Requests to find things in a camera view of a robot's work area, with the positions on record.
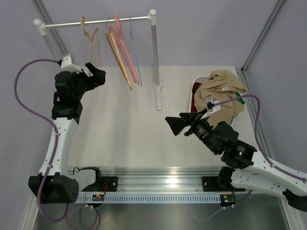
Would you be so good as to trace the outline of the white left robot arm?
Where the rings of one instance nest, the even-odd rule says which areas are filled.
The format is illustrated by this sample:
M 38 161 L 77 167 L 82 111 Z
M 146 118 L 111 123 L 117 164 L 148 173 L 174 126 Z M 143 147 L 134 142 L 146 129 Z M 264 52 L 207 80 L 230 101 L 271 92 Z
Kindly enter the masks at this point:
M 55 76 L 49 147 L 38 175 L 30 176 L 28 181 L 40 204 L 74 203 L 79 194 L 79 184 L 68 176 L 67 168 L 72 139 L 83 110 L 81 100 L 86 92 L 106 82 L 105 71 L 90 62 L 85 66 L 91 76 L 73 65 L 61 66 L 61 72 Z

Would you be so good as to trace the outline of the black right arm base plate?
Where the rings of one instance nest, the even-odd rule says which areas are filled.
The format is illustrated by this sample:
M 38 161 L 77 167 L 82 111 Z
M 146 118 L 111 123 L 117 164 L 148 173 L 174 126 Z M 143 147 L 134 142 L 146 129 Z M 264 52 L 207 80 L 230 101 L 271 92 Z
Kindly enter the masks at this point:
M 245 192 L 245 188 L 235 188 L 230 179 L 221 179 L 218 176 L 204 176 L 201 178 L 204 192 Z

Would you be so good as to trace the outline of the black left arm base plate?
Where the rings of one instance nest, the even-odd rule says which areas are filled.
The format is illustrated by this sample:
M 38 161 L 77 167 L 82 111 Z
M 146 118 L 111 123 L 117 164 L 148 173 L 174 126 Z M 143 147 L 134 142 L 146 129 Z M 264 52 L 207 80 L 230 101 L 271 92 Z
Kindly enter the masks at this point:
M 96 179 L 93 184 L 86 186 L 83 192 L 116 192 L 118 187 L 118 177 L 103 176 L 101 179 Z

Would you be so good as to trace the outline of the beige wooden hanger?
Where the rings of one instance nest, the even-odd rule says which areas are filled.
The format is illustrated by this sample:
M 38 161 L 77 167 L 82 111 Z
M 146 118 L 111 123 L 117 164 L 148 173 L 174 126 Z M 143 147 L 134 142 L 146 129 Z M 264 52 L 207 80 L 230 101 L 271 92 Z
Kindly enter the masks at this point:
M 100 32 L 98 26 L 90 33 L 85 29 L 85 17 L 82 16 L 80 19 L 81 30 L 83 35 L 87 38 L 89 43 L 89 62 L 93 63 L 93 56 L 96 60 L 94 66 L 99 66 L 100 61 Z

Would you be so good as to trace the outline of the beige t shirt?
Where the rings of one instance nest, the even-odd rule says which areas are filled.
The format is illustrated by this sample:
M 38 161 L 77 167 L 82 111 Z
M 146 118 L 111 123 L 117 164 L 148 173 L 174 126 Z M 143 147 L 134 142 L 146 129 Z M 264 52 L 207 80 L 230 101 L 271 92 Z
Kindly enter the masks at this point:
M 197 111 L 201 111 L 206 108 L 206 99 L 217 98 L 219 102 L 223 102 L 236 98 L 236 92 L 240 95 L 246 93 L 246 88 L 238 77 L 228 70 L 214 70 L 195 93 L 194 106 Z M 244 105 L 237 100 L 225 103 L 221 105 L 219 112 L 209 116 L 208 123 L 213 127 L 222 121 L 230 125 L 233 118 L 243 110 Z

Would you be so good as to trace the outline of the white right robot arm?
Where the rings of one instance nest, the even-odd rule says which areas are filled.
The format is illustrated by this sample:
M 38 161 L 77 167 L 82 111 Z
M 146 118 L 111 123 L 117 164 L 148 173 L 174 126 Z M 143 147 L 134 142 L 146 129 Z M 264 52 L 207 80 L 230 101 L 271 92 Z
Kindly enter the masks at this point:
M 210 126 L 207 114 L 180 113 L 165 118 L 174 135 L 185 127 L 185 136 L 195 135 L 214 155 L 226 164 L 217 178 L 222 190 L 245 188 L 278 197 L 300 211 L 307 210 L 307 175 L 283 165 L 254 146 L 238 139 L 239 133 L 222 121 Z

